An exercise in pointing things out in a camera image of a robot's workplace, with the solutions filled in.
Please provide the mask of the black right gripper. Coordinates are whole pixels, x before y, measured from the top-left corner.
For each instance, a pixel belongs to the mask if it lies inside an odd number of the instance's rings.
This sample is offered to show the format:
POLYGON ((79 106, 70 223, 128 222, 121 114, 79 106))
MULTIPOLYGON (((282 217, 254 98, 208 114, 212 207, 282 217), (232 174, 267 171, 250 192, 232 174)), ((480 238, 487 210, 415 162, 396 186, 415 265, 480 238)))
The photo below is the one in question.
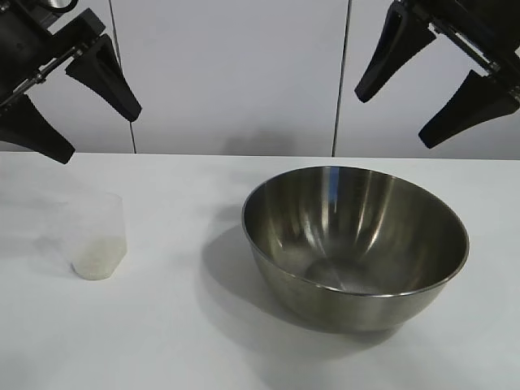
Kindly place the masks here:
POLYGON ((518 1, 397 1, 389 6, 371 60, 354 92, 370 101, 410 59, 446 36, 489 76, 471 70, 418 136, 429 149, 489 120, 511 115, 519 102, 518 1))

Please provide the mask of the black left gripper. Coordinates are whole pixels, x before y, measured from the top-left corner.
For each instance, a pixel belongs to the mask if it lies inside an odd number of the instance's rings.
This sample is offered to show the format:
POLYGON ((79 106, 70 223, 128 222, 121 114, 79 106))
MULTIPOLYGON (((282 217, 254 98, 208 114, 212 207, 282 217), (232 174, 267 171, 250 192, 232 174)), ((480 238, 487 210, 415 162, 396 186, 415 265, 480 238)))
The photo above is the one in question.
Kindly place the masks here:
MULTIPOLYGON (((52 33, 49 27, 73 11, 77 1, 1 2, 1 105, 6 106, 61 63, 72 79, 94 91, 127 121, 141 104, 117 61, 106 25, 89 8, 52 33)), ((27 95, 1 109, 1 140, 68 163, 74 146, 40 114, 27 95)))

